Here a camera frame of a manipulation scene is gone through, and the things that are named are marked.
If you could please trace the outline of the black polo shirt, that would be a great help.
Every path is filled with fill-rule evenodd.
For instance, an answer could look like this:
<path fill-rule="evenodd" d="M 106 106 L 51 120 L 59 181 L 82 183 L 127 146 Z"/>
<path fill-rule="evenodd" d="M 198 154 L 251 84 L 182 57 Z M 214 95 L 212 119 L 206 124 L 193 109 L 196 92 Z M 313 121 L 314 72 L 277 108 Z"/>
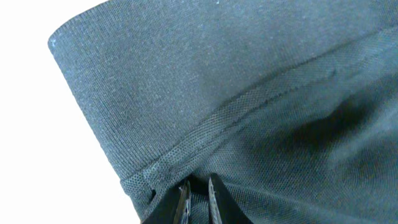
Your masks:
<path fill-rule="evenodd" d="M 107 1 L 48 47 L 140 219 L 216 173 L 254 223 L 397 222 L 395 0 Z"/>

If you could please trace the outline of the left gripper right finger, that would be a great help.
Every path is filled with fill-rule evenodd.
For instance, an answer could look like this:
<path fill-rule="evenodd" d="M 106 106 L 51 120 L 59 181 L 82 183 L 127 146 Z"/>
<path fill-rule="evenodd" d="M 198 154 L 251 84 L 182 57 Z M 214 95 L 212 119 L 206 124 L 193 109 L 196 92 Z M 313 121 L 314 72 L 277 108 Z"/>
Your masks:
<path fill-rule="evenodd" d="M 210 175 L 208 195 L 209 224 L 253 224 L 216 173 Z"/>

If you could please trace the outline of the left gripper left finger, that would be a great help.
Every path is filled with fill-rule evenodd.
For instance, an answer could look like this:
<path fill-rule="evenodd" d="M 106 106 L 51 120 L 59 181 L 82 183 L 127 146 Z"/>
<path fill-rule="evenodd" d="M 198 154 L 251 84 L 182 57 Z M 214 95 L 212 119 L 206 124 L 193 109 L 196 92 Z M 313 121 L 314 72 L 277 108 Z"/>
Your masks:
<path fill-rule="evenodd" d="M 169 189 L 142 224 L 189 224 L 192 194 L 188 179 Z"/>

